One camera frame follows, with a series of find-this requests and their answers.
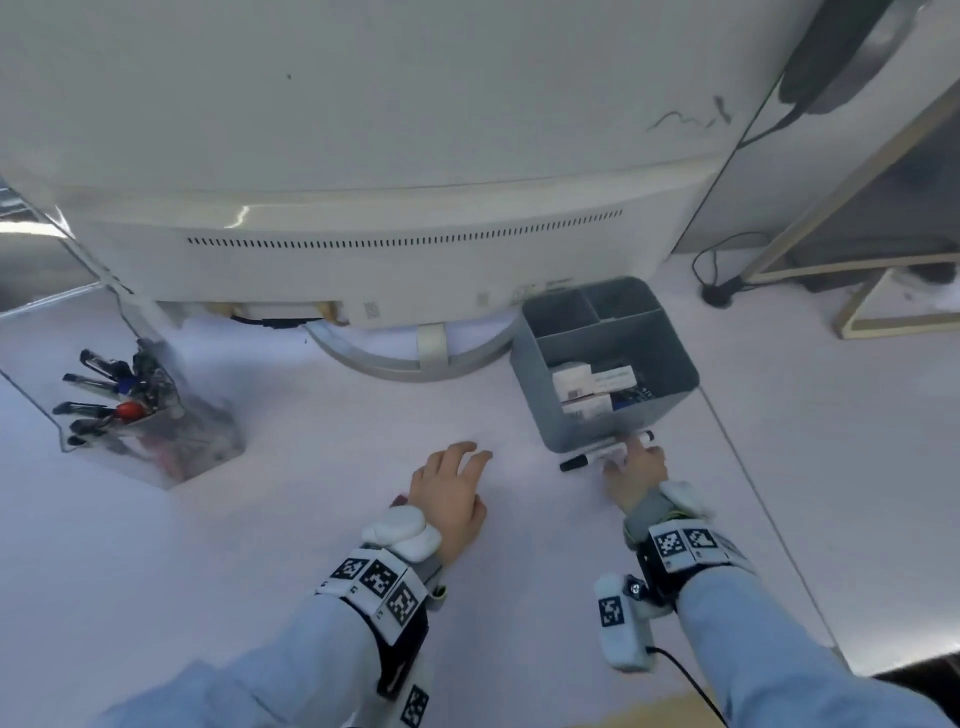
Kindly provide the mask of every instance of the pen holder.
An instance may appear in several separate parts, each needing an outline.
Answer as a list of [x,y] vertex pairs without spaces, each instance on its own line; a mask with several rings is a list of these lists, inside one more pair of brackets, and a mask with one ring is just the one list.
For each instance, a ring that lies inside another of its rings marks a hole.
[[[30,303],[0,314],[0,375],[54,425],[63,452],[164,489],[242,453],[243,437],[229,411],[190,389],[168,343],[142,323],[136,328],[100,283]],[[136,353],[140,362],[151,361],[151,386],[127,397],[63,381],[64,374],[77,374],[110,383],[80,363],[84,349],[106,360],[130,363]],[[146,416],[114,419],[79,438],[71,430],[76,415],[54,414],[62,402],[112,409],[124,400],[143,401]]]

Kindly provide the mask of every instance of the person's left hand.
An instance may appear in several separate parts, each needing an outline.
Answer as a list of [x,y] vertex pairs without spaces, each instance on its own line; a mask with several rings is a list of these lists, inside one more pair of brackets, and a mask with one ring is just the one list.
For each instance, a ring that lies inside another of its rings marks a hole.
[[440,531],[443,540],[437,553],[445,567],[473,543],[487,518],[487,506],[476,493],[480,475],[493,453],[477,452],[459,472],[464,455],[476,449],[476,443],[465,442],[434,452],[410,481],[408,502]]

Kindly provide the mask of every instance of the wall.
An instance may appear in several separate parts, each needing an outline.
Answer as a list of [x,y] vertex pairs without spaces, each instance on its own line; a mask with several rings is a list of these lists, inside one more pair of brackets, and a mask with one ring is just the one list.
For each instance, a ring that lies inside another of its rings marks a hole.
[[[741,231],[783,230],[943,93],[960,75],[960,5],[933,2],[897,54],[848,104],[804,116],[734,154],[676,252],[703,250]],[[747,132],[789,107],[772,99]],[[756,236],[742,243],[761,244]]]

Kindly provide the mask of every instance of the gray desk organizer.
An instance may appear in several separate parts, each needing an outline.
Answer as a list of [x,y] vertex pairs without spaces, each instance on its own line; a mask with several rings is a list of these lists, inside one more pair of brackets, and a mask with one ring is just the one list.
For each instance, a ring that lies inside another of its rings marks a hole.
[[[580,422],[561,409],[550,367],[626,360],[654,399]],[[570,452],[612,435],[649,427],[700,385],[700,375],[649,286],[620,278],[572,288],[523,304],[510,355],[540,437]]]

